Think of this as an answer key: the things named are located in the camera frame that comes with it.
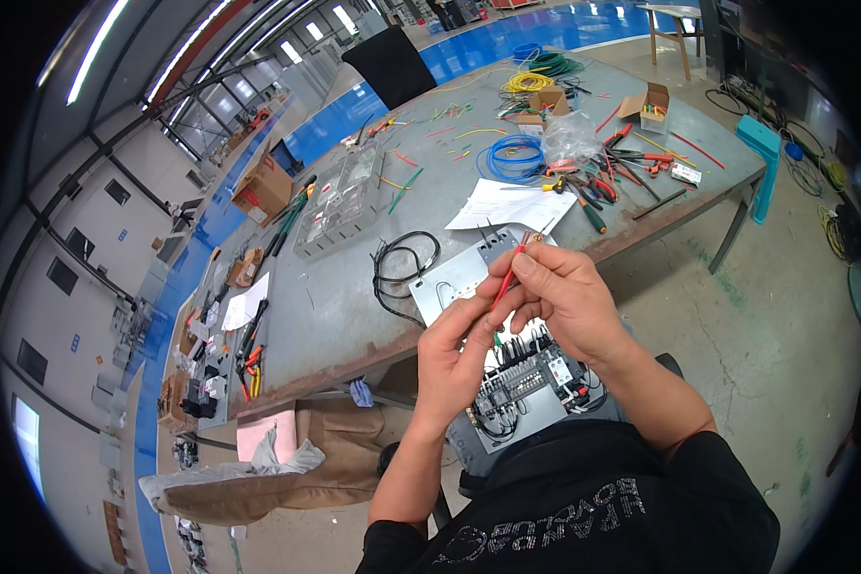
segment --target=teal plastic stool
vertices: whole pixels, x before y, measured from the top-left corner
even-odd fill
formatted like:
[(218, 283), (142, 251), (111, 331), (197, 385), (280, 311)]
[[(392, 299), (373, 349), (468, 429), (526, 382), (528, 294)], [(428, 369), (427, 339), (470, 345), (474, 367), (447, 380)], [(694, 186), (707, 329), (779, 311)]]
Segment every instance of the teal plastic stool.
[(753, 206), (753, 221), (762, 225), (766, 222), (772, 192), (775, 191), (775, 175), (778, 173), (778, 162), (781, 158), (781, 138), (749, 116), (744, 116), (736, 124), (736, 137), (761, 155), (768, 166), (766, 174), (762, 177), (762, 183), (759, 184), (756, 203)]

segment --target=coiled blue wire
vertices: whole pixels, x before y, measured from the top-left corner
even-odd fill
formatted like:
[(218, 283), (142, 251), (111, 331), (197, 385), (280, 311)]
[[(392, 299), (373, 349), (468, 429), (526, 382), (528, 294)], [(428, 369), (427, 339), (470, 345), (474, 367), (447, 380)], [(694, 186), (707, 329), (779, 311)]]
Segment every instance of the coiled blue wire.
[[(539, 138), (533, 138), (533, 136), (524, 134), (506, 136), (497, 140), (491, 147), (484, 148), (480, 154), (475, 155), (475, 168), (482, 177), (487, 177), (482, 172), (481, 166), (478, 165), (478, 158), (484, 155), (485, 167), (487, 167), (488, 171), (494, 177), (522, 186), (531, 184), (541, 176), (541, 166), (544, 158), (542, 157), (540, 144)], [(507, 158), (497, 155), (498, 152), (505, 151), (507, 148), (526, 148), (527, 150), (533, 150), (533, 155), (518, 158)]]
[(520, 44), (513, 49), (513, 62), (523, 63), (527, 60), (532, 60), (532, 58), (536, 56), (541, 56), (544, 53), (542, 46), (535, 42), (531, 44)]

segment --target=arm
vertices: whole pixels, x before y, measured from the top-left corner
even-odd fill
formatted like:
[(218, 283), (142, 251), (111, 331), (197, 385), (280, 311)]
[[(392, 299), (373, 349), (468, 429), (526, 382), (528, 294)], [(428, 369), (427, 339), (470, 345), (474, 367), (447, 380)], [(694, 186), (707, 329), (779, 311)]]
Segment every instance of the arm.
[(618, 400), (631, 423), (654, 448), (672, 454), (689, 436), (717, 431), (698, 392), (666, 370), (622, 326), (608, 287), (585, 254), (532, 242), (525, 254), (504, 254), (475, 290), (493, 297), (513, 269), (519, 284), (507, 292), (488, 320), (503, 323), (516, 310), (510, 330), (520, 332), (542, 317), (555, 340), (586, 363)]
[(446, 427), (478, 394), (485, 354), (494, 344), (494, 329), (479, 320), (492, 301), (478, 296), (457, 300), (418, 341), (415, 412), (376, 487), (367, 524), (407, 522), (427, 535), (427, 519), (440, 488)]

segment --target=wooden stool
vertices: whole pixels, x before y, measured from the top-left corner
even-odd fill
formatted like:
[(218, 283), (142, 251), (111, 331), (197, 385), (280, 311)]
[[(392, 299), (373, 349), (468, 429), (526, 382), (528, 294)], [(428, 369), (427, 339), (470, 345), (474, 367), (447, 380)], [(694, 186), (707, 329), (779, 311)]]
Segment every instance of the wooden stool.
[[(701, 56), (701, 37), (704, 32), (701, 31), (701, 10), (692, 6), (660, 6), (655, 4), (644, 4), (637, 6), (642, 10), (647, 11), (647, 19), (651, 24), (651, 60), (654, 66), (657, 65), (657, 43), (656, 37), (673, 40), (679, 44), (679, 53), (682, 54), (682, 67), (686, 71), (686, 79), (692, 81), (692, 75), (689, 73), (689, 57), (686, 56), (686, 40), (687, 38), (695, 39), (695, 55)], [(673, 23), (676, 25), (676, 35), (666, 34), (654, 29), (654, 12), (666, 14), (673, 18)], [(686, 32), (682, 26), (682, 19), (690, 18), (695, 20), (695, 31)]]

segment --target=paper document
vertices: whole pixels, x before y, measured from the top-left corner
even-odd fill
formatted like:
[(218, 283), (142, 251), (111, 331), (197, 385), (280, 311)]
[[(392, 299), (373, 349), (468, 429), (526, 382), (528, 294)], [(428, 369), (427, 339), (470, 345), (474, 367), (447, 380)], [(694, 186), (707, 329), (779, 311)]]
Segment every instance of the paper document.
[(479, 179), (469, 201), (450, 223), (448, 230), (470, 230), (505, 223), (522, 223), (548, 235), (576, 201), (573, 192), (557, 194), (541, 188), (505, 190), (515, 184), (502, 184), (490, 179)]
[(268, 296), (268, 276), (266, 273), (255, 285), (249, 287), (245, 293), (240, 293), (230, 299), (227, 304), (227, 312), (223, 317), (223, 330), (233, 331), (255, 318), (258, 311), (259, 301)]

